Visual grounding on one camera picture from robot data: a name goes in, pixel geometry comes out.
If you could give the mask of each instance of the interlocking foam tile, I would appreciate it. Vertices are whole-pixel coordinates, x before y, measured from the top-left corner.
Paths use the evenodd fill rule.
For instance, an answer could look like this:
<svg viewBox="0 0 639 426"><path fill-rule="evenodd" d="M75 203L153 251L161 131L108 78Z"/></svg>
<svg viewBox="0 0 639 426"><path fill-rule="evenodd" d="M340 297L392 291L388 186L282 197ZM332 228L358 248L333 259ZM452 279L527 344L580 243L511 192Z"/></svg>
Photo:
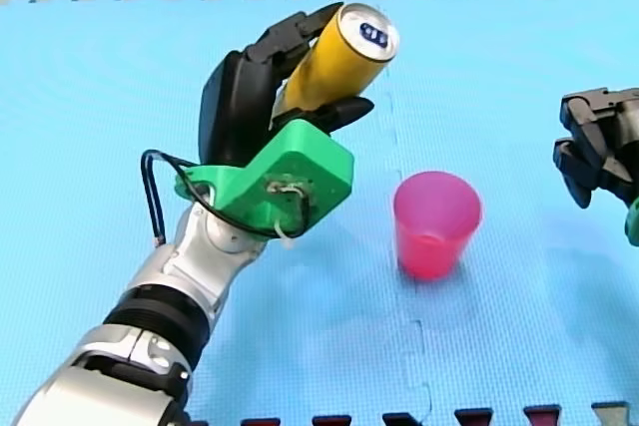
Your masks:
<svg viewBox="0 0 639 426"><path fill-rule="evenodd" d="M196 160L202 86L225 53L330 1L0 8L0 423L150 252L139 154ZM393 19L402 45L366 92L375 111L335 135L357 157L353 195L295 249L274 243L241 273L189 410L229 426L627 422L637 252L623 207L597 195L579 210L551 151L562 95L639 82L639 0L361 1ZM470 181L485 218L451 278L414 284L394 266L390 201L401 178L436 169ZM157 175L173 225L186 205L171 172Z"/></svg>

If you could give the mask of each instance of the can held by robot hand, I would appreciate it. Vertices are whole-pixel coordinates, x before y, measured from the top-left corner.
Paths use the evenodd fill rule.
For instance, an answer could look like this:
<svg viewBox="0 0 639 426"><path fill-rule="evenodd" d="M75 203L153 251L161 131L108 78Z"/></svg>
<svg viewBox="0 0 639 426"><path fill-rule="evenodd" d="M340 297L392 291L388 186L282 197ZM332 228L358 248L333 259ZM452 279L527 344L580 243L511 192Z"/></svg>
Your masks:
<svg viewBox="0 0 639 426"><path fill-rule="evenodd" d="M283 86L273 117L361 94L398 45L399 34L383 14L364 4L341 6Z"/></svg>

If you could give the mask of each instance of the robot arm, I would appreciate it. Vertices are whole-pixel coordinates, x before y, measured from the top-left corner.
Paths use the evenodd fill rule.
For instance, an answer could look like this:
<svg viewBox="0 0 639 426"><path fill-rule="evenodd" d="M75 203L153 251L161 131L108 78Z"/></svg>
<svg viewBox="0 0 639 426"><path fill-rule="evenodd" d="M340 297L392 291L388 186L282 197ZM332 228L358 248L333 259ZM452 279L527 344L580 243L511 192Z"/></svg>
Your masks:
<svg viewBox="0 0 639 426"><path fill-rule="evenodd" d="M639 245L639 89L596 89L564 96L560 120L571 138L555 142L553 159L583 209L602 189L628 207L625 233Z"/></svg>
<svg viewBox="0 0 639 426"><path fill-rule="evenodd" d="M25 405L15 426L195 426L191 378L233 278L263 251L198 204L156 248L103 323Z"/></svg>
<svg viewBox="0 0 639 426"><path fill-rule="evenodd" d="M202 95L201 165L158 151L143 154L156 248L102 324L27 401L13 426L207 424L192 421L185 406L229 287L281 233L273 229L274 214L285 226L300 221L292 203L275 194L303 194L303 234L350 192L351 155L329 134L370 112L369 100L342 99L272 119L278 88L339 6L295 14L220 63ZM176 191L190 201L169 243L151 169L155 159L176 170ZM272 180L263 185L263 178Z"/></svg>

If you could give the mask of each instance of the green mount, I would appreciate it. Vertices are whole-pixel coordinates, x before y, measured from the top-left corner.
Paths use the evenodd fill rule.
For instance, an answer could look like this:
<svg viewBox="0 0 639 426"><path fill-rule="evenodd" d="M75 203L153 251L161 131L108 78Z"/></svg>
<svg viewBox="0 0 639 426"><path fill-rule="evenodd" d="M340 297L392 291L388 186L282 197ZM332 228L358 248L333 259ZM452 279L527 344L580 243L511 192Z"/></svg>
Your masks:
<svg viewBox="0 0 639 426"><path fill-rule="evenodd" d="M310 196L309 228L334 210L352 189L354 157L327 134L305 120L293 120L244 168L202 165L186 169L194 184L215 191L213 207L253 228L284 231L300 225L298 202L291 195L274 195L273 183L303 189ZM191 197L179 177L176 193Z"/></svg>
<svg viewBox="0 0 639 426"><path fill-rule="evenodd" d="M630 244L639 246L639 199L635 200L628 209L624 230Z"/></svg>

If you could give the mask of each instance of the blue label on can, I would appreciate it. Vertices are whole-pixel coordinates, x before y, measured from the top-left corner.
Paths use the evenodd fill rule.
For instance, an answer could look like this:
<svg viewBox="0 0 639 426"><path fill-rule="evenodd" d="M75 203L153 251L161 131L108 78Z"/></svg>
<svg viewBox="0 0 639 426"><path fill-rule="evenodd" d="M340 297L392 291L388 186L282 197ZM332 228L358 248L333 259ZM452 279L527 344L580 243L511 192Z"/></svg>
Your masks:
<svg viewBox="0 0 639 426"><path fill-rule="evenodd" d="M372 42L375 45L378 45L382 49L385 49L388 46L388 34L385 32L374 28L372 25L363 22L359 26L359 34L361 37L366 39L368 42Z"/></svg>

